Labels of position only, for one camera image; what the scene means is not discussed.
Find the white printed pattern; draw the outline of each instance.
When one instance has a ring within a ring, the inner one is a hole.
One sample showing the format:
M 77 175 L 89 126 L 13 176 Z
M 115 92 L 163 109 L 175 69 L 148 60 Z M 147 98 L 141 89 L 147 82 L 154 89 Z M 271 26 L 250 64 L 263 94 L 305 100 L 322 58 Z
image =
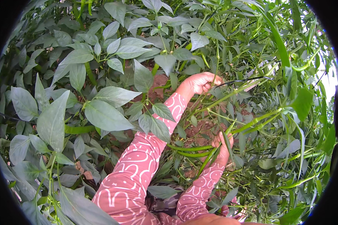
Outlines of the white printed pattern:
M 168 126 L 170 134 L 185 110 L 182 100 L 184 101 L 180 94 L 174 93 L 165 102 L 176 123 L 153 115 L 157 119 L 162 119 Z M 102 181 L 93 202 L 120 224 L 178 225 L 200 214 L 207 214 L 205 202 L 224 169 L 217 164 L 205 169 L 199 179 L 194 181 L 193 186 L 180 197 L 177 207 L 177 216 L 180 220 L 165 213 L 155 216 L 148 212 L 144 205 L 146 190 L 158 169 L 160 155 L 166 144 L 152 133 L 146 135 L 137 132 L 130 146 L 118 160 L 113 173 Z

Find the right hand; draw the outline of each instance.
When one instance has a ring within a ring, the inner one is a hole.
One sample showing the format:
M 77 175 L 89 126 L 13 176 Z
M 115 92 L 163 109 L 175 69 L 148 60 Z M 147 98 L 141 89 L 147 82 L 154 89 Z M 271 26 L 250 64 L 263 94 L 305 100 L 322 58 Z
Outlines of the right hand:
M 215 85 L 220 85 L 221 83 L 223 83 L 223 79 L 221 77 L 215 76 L 214 74 L 209 72 L 191 75 L 190 77 L 186 78 L 183 83 L 185 87 L 193 92 L 193 94 L 200 95 L 210 90 L 213 80 Z
M 234 139 L 233 139 L 232 134 L 228 134 L 228 137 L 230 137 L 229 138 L 230 148 L 233 148 Z M 219 147 L 220 142 L 222 143 L 222 145 L 220 147 L 220 152 L 215 160 L 215 163 L 218 163 L 222 166 L 226 166 L 228 164 L 228 159 L 229 159 L 229 150 L 225 144 L 224 136 L 222 132 L 220 132 L 217 136 L 213 138 L 212 146 L 214 148 L 217 148 Z

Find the person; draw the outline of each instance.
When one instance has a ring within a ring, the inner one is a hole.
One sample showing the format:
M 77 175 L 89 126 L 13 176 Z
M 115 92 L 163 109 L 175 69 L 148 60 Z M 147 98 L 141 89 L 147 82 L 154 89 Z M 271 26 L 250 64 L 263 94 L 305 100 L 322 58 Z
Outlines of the person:
M 171 135 L 193 95 L 208 92 L 214 78 L 215 85 L 223 83 L 222 78 L 209 72 L 194 74 L 185 79 L 164 102 L 176 122 L 156 114 L 153 115 L 154 118 L 162 120 Z M 220 142 L 224 142 L 222 133 L 213 139 L 213 147 L 218 147 Z M 176 218 L 162 212 L 154 215 L 148 211 L 144 204 L 146 191 L 158 169 L 160 155 L 166 144 L 152 133 L 137 132 L 130 146 L 121 155 L 113 173 L 102 181 L 92 201 L 125 225 L 240 224 L 236 219 L 208 213 L 205 204 L 227 165 L 229 152 L 225 145 L 221 145 L 215 162 L 210 166 L 208 164 L 192 186 L 182 193 L 177 203 Z M 230 145 L 233 146 L 233 137 L 230 138 Z

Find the green chili pepper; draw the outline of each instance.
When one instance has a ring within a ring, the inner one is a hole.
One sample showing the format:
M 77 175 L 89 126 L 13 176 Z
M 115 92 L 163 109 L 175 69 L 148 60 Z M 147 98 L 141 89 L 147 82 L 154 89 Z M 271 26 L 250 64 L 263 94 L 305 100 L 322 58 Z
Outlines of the green chili pepper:
M 182 71 L 184 69 L 184 66 L 185 66 L 186 63 L 187 63 L 187 60 L 183 61 L 182 65 L 180 66 L 178 71 Z
M 88 10 L 89 10 L 89 15 L 92 16 L 91 14 L 91 4 L 93 3 L 93 0 L 89 0 L 88 2 Z
M 218 148 L 213 148 L 213 150 L 210 151 L 209 155 L 207 158 L 204 160 L 203 164 L 201 165 L 198 175 L 196 176 L 196 179 L 198 179 L 199 175 L 203 172 L 204 167 L 207 165 L 208 161 L 210 158 L 214 155 L 214 153 L 217 151 Z
M 172 146 L 170 144 L 167 144 L 167 146 L 169 148 L 172 148 L 174 150 L 178 150 L 178 151 L 202 151 L 202 150 L 207 150 L 209 148 L 212 148 L 213 146 L 201 146 L 201 147 L 195 147 L 195 148 L 183 148 L 183 147 L 176 147 L 176 146 Z
M 292 65 L 292 69 L 295 70 L 295 71 L 303 71 L 305 70 L 306 68 L 308 68 L 308 66 L 310 66 L 310 63 L 313 61 L 314 57 L 318 54 L 318 52 L 320 51 L 320 48 L 312 55 L 312 57 L 307 61 L 307 63 L 301 67 L 294 67 Z
M 277 116 L 278 116 L 278 115 L 273 116 L 272 118 L 268 119 L 268 120 L 265 121 L 264 123 L 259 124 L 259 125 L 256 126 L 255 128 L 252 128 L 252 129 L 250 129 L 250 130 L 244 132 L 243 134 L 251 133 L 251 132 L 254 132 L 254 131 L 257 131 L 257 130 L 262 129 L 266 124 L 268 124 L 270 121 L 274 120 Z
M 294 188 L 294 187 L 297 187 L 297 186 L 301 185 L 302 183 L 304 183 L 304 182 L 306 182 L 306 181 L 308 181 L 310 179 L 313 179 L 315 176 L 316 175 L 313 175 L 313 176 L 310 176 L 309 178 L 306 178 L 304 180 L 298 181 L 298 182 L 296 182 L 294 184 L 287 185 L 287 186 L 281 186 L 281 187 L 278 187 L 278 188 L 279 189 L 289 189 L 289 188 L 292 188 L 292 187 Z
M 207 60 L 205 59 L 205 56 L 204 56 L 203 53 L 201 53 L 201 57 L 203 58 L 203 61 L 204 61 L 204 63 L 206 64 L 206 66 L 210 69 L 210 66 L 209 66 Z
M 210 154 L 210 152 L 190 154 L 190 153 L 185 153 L 185 152 L 181 152 L 181 151 L 178 151 L 177 153 L 180 154 L 180 155 L 184 155 L 186 157 L 204 157 L 204 156 L 207 156 L 207 155 Z
M 76 18 L 76 20 L 78 20 L 81 17 L 81 15 L 82 15 L 82 13 L 84 11 L 84 7 L 85 7 L 85 0 L 81 0 L 80 13 L 79 13 L 78 18 Z
M 80 133 L 88 133 L 91 131 L 95 131 L 95 126 L 84 126 L 84 127 L 70 127 L 65 124 L 65 133 L 70 134 L 80 134 Z
M 183 2 L 180 2 L 177 6 L 176 6 L 176 8 L 175 8 L 175 10 L 174 10 L 174 12 L 173 12 L 173 14 L 175 15 L 175 13 L 177 12 L 177 10 L 179 9 L 179 6 L 181 6 L 183 4 Z
M 93 85 L 96 85 L 97 82 L 96 82 L 96 80 L 95 80 L 95 78 L 94 78 L 93 72 L 92 72 L 91 69 L 90 69 L 90 64 L 89 64 L 89 62 L 84 63 L 84 65 L 85 65 L 86 73 L 88 74 L 88 77 L 89 77 L 89 79 L 90 79 L 90 82 L 91 82 Z
M 270 113 L 267 113 L 265 115 L 262 115 L 260 117 L 257 117 L 257 118 L 254 118 L 252 121 L 250 121 L 248 124 L 244 125 L 243 127 L 239 128 L 239 129 L 236 129 L 234 131 L 232 131 L 232 134 L 235 134 L 235 133 L 239 133 L 239 132 L 242 132 L 243 130 L 245 129 L 248 129 L 249 127 L 251 127 L 252 125 L 258 123 L 259 121 L 261 121 L 262 119 L 265 119 L 267 118 L 268 116 L 271 116 L 273 114 L 276 114 L 278 112 L 280 112 L 283 108 L 279 108 L 273 112 L 270 112 Z
M 153 74 L 153 76 L 155 76 L 156 72 L 158 71 L 159 65 L 156 63 L 153 67 L 153 70 L 151 71 L 151 74 Z

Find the green leaf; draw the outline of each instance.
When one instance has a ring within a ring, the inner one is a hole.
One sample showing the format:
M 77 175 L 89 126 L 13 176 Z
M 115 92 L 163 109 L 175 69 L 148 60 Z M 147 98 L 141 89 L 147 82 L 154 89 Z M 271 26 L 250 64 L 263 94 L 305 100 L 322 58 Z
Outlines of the green leaf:
M 325 101 L 325 98 L 322 99 L 322 108 L 320 111 L 320 119 L 319 121 L 324 125 L 324 127 L 327 126 L 328 120 L 327 120 L 327 103 Z
M 99 41 L 98 37 L 94 34 L 85 33 L 85 34 L 78 34 L 78 35 L 90 45 L 95 45 Z
M 71 187 L 79 179 L 79 175 L 62 174 L 60 175 L 60 183 L 65 187 Z
M 24 80 L 23 80 L 23 74 L 21 74 L 20 71 L 18 71 L 17 73 L 19 73 L 19 75 L 18 75 L 18 78 L 16 79 L 16 86 L 18 88 L 25 89 Z
M 114 108 L 118 108 L 140 94 L 141 92 L 132 92 L 124 88 L 109 86 L 101 89 L 95 96 L 95 99 L 106 101 L 110 105 L 114 106 Z
M 244 165 L 244 161 L 242 158 L 240 158 L 239 156 L 237 155 L 234 155 L 234 163 L 235 163 L 235 167 L 236 168 L 242 168 L 243 165 Z
M 69 90 L 65 91 L 37 119 L 36 129 L 39 136 L 57 152 L 64 149 L 64 115 L 69 93 Z
M 169 78 L 170 78 L 171 89 L 175 91 L 176 88 L 178 87 L 178 77 L 175 73 L 170 73 Z
M 227 41 L 227 40 L 223 37 L 223 35 L 221 35 L 218 31 L 207 30 L 207 31 L 205 32 L 205 35 L 208 36 L 208 37 L 212 37 L 212 38 L 218 39 L 218 40 Z
M 20 119 L 31 121 L 38 116 L 36 101 L 27 90 L 11 87 L 11 100 Z
M 104 40 L 106 40 L 107 38 L 110 38 L 111 36 L 116 34 L 116 32 L 119 29 L 119 25 L 120 24 L 119 24 L 118 21 L 114 21 L 114 22 L 110 23 L 103 31 Z
M 284 42 L 283 42 L 282 38 L 280 37 L 278 29 L 277 29 L 275 23 L 273 22 L 273 17 L 271 16 L 270 13 L 265 12 L 259 4 L 256 3 L 256 5 L 258 5 L 257 10 L 261 12 L 264 19 L 267 21 L 267 23 L 270 27 L 270 30 L 272 31 L 272 34 L 274 36 L 273 41 L 275 42 L 275 44 L 278 47 L 279 54 L 280 54 L 280 60 L 282 62 L 282 65 L 290 67 L 291 65 L 290 65 L 290 60 L 289 60 L 289 56 L 288 56 L 288 53 L 287 53 L 287 49 L 285 48 Z
M 54 30 L 54 36 L 55 36 L 56 42 L 61 47 L 65 47 L 66 45 L 73 42 L 73 40 L 71 39 L 71 36 L 67 32 L 64 32 L 64 31 Z
M 174 15 L 173 10 L 171 9 L 171 7 L 169 5 L 167 5 L 164 2 L 162 2 L 161 4 L 166 10 L 168 10 L 169 12 L 171 12 Z
M 187 134 L 185 133 L 185 130 L 182 126 L 177 126 L 178 129 L 178 134 L 181 138 L 186 139 L 187 138 Z
M 50 152 L 45 142 L 43 142 L 43 140 L 41 140 L 40 137 L 33 135 L 33 134 L 29 134 L 29 138 L 30 138 L 31 144 L 34 146 L 34 148 L 37 151 L 41 153 Z
M 66 92 L 67 89 L 65 88 L 59 88 L 59 89 L 56 89 L 54 91 L 51 92 L 51 96 L 54 100 L 57 100 L 60 96 L 62 96 L 62 94 L 64 92 Z M 78 102 L 76 96 L 74 95 L 74 93 L 70 92 L 69 93 L 69 97 L 68 97 L 68 100 L 66 102 L 66 106 L 65 108 L 71 108 L 73 107 L 76 103 Z
M 72 63 L 86 63 L 94 59 L 94 56 L 85 50 L 77 49 L 70 52 L 59 65 Z
M 176 141 L 174 143 L 179 147 L 184 147 L 184 142 L 182 142 L 182 141 Z
M 81 156 L 85 151 L 85 144 L 81 135 L 79 135 L 74 141 L 74 151 L 76 158 L 79 158 L 79 156 Z
M 134 86 L 143 93 L 147 93 L 154 84 L 151 72 L 134 59 Z
M 120 75 L 120 81 L 123 83 L 124 87 L 129 87 L 134 85 L 134 70 L 133 68 L 125 68 L 124 74 Z
M 37 201 L 37 205 L 44 205 L 47 201 L 48 201 L 48 197 L 43 196 L 43 197 L 39 198 L 39 200 Z
M 132 59 L 135 57 L 140 56 L 141 54 L 145 52 L 150 52 L 151 49 L 145 49 L 143 47 L 137 47 L 137 46 L 130 46 L 125 45 L 122 47 L 119 47 L 119 49 L 116 51 L 116 55 L 119 56 L 122 59 Z
M 144 107 L 144 103 L 141 101 L 134 102 L 129 109 L 125 112 L 125 115 L 135 115 L 138 112 L 141 112 L 141 110 Z
M 26 63 L 26 46 L 23 47 L 23 49 L 19 53 L 19 66 L 23 67 Z
M 290 7 L 292 9 L 292 20 L 293 29 L 302 29 L 301 15 L 299 13 L 298 5 L 296 0 L 290 0 Z
M 156 198 L 167 199 L 179 192 L 169 186 L 149 186 L 148 191 Z
M 147 113 L 141 114 L 139 116 L 139 126 L 143 131 L 148 134 L 151 128 L 151 124 L 153 123 L 152 116 Z
M 167 39 L 161 39 L 159 36 L 152 36 L 152 37 L 147 37 L 147 41 L 153 43 L 155 47 L 158 47 L 160 49 L 170 49 L 170 44 Z
M 287 79 L 286 96 L 289 97 L 290 91 L 291 91 L 291 88 L 292 88 L 292 77 L 293 77 L 293 70 L 292 70 L 291 67 L 284 66 L 284 76 Z
M 30 145 L 30 139 L 25 135 L 16 135 L 10 142 L 9 158 L 13 165 L 25 159 Z
M 152 43 L 143 41 L 142 39 L 135 38 L 135 37 L 124 38 L 120 41 L 120 47 L 127 46 L 127 45 L 136 46 L 136 47 L 144 47 L 146 45 L 152 45 Z
M 104 156 L 108 156 L 108 154 L 103 150 L 103 147 L 94 139 L 90 140 L 90 145 L 92 145 L 94 147 L 94 151 L 100 155 L 104 155 Z
M 173 115 L 171 114 L 169 108 L 164 105 L 163 103 L 155 103 L 153 105 L 153 111 L 154 113 L 156 113 L 158 116 L 160 116 L 163 119 L 168 119 L 171 120 L 173 122 L 176 122 Z
M 13 167 L 17 175 L 24 179 L 34 181 L 39 176 L 39 169 L 29 161 L 21 161 Z
M 334 148 L 334 144 L 336 142 L 336 130 L 334 128 L 334 125 L 329 129 L 328 134 L 324 140 L 324 143 L 322 145 L 322 150 L 328 155 L 332 155 L 332 151 Z
M 35 59 L 29 59 L 28 64 L 25 66 L 25 69 L 23 70 L 23 73 L 28 73 L 35 66 L 37 66 L 37 64 L 35 63 Z
M 180 34 L 183 34 L 184 32 L 188 32 L 188 31 L 196 31 L 196 28 L 192 27 L 189 24 L 183 24 Z
M 86 43 L 73 43 L 73 44 L 69 44 L 67 45 L 68 47 L 72 47 L 73 49 L 81 49 L 81 50 L 85 50 L 87 51 L 88 53 L 91 53 L 93 52 L 93 49 L 91 48 L 90 45 L 86 44 Z
M 258 165 L 262 169 L 270 169 L 275 167 L 277 163 L 274 161 L 274 159 L 268 158 L 268 159 L 261 159 L 258 161 Z
M 44 111 L 45 108 L 49 105 L 49 100 L 46 96 L 46 91 L 42 86 L 40 81 L 39 73 L 36 74 L 36 83 L 35 83 L 35 99 L 37 101 L 40 111 Z
M 173 56 L 180 61 L 192 60 L 194 55 L 186 48 L 179 48 L 173 52 Z
M 309 109 L 313 102 L 313 92 L 306 89 L 300 88 L 298 90 L 298 96 L 292 103 L 293 109 L 296 111 L 298 118 L 304 121 L 309 113 Z
M 300 206 L 297 206 L 294 209 L 291 209 L 286 213 L 284 216 L 279 218 L 281 225 L 290 225 L 290 224 L 296 224 L 299 220 L 299 217 L 304 212 L 305 208 L 301 208 Z
M 155 119 L 154 117 L 151 117 L 151 119 L 150 131 L 160 140 L 170 142 L 170 133 L 167 125 L 162 120 Z
M 112 43 L 109 44 L 108 48 L 106 49 L 106 52 L 108 54 L 113 54 L 118 50 L 119 45 L 120 45 L 120 39 L 121 38 L 118 38 L 117 40 L 115 40 L 115 41 L 113 41 Z
M 319 196 L 321 196 L 321 194 L 322 194 L 322 184 L 320 183 L 320 180 L 315 181 L 315 186 L 317 187 L 317 191 L 318 191 Z
M 228 110 L 230 116 L 232 117 L 232 119 L 234 119 L 234 107 L 230 102 L 228 102 L 227 110 Z
M 296 97 L 297 88 L 298 88 L 298 78 L 297 78 L 297 73 L 294 72 L 292 73 L 291 84 L 290 84 L 290 94 L 289 94 L 290 100 L 293 100 Z
M 197 64 L 191 64 L 183 71 L 183 74 L 186 75 L 193 75 L 197 73 L 200 73 L 200 66 Z
M 198 126 L 198 121 L 196 120 L 196 117 L 194 115 L 191 116 L 190 121 L 194 127 Z
M 36 199 L 33 199 L 29 202 L 24 202 L 21 206 L 21 209 L 32 224 L 51 225 L 49 220 L 47 220 L 47 218 L 41 214 L 39 208 L 37 207 Z
M 123 65 L 121 63 L 121 61 L 119 59 L 109 59 L 107 61 L 108 63 L 108 66 L 114 70 L 117 70 L 119 72 L 121 72 L 122 74 L 124 74 L 124 71 L 123 71 Z
M 209 44 L 209 39 L 207 37 L 195 32 L 190 33 L 190 40 L 192 43 L 192 48 L 190 50 L 191 52 L 195 49 L 204 47 L 205 45 Z
M 239 150 L 240 150 L 240 154 L 243 154 L 244 153 L 244 149 L 245 149 L 245 137 L 243 135 L 242 132 L 240 132 L 238 134 L 238 137 L 239 137 Z
M 288 154 L 296 152 L 300 147 L 300 141 L 295 139 L 276 157 L 276 159 L 285 158 Z
M 36 59 L 45 49 L 36 49 L 30 56 L 30 59 Z
M 85 108 L 85 116 L 94 126 L 107 130 L 119 131 L 134 128 L 133 125 L 113 106 L 100 101 L 92 100 Z
M 119 23 L 124 26 L 124 17 L 126 14 L 126 6 L 121 2 L 108 2 L 105 3 L 104 8 L 108 13 Z
M 97 57 L 99 57 L 99 55 L 101 53 L 101 46 L 100 46 L 99 42 L 97 42 L 94 46 L 94 53 Z
M 15 126 L 16 133 L 23 134 L 24 128 L 25 128 L 25 121 L 19 120 Z
M 162 2 L 160 0 L 142 0 L 145 7 L 148 9 L 152 9 L 155 12 L 159 12 L 160 8 L 162 7 Z
M 167 77 L 169 77 L 177 60 L 173 55 L 157 55 L 154 57 L 154 61 L 165 71 Z
M 51 82 L 51 86 L 53 86 L 58 80 L 63 78 L 71 69 L 71 64 L 59 65 L 54 73 L 53 81 Z
M 68 157 L 66 157 L 61 152 L 53 152 L 53 155 L 56 156 L 55 161 L 57 161 L 60 164 L 75 165 L 71 160 L 69 160 Z
M 0 99 L 0 113 L 2 114 L 5 114 L 5 101 L 6 101 L 6 97 L 5 97 L 5 93 L 3 93 Z
M 95 34 L 101 27 L 105 27 L 100 20 L 95 20 L 90 24 L 88 34 Z
M 119 225 L 111 216 L 100 209 L 95 203 L 75 190 L 60 187 L 59 201 L 61 209 L 75 224 L 78 225 Z
M 221 206 L 229 205 L 229 202 L 233 200 L 233 198 L 237 195 L 237 193 L 238 193 L 238 187 L 232 189 L 223 199 Z
M 70 68 L 70 85 L 77 91 L 81 91 L 85 83 L 86 70 L 83 63 L 71 64 Z
M 130 31 L 133 35 L 135 35 L 137 28 L 139 28 L 139 27 L 150 27 L 150 26 L 152 26 L 150 20 L 148 20 L 145 17 L 142 17 L 142 18 L 138 18 L 138 19 L 132 21 L 131 24 L 128 27 L 128 31 Z

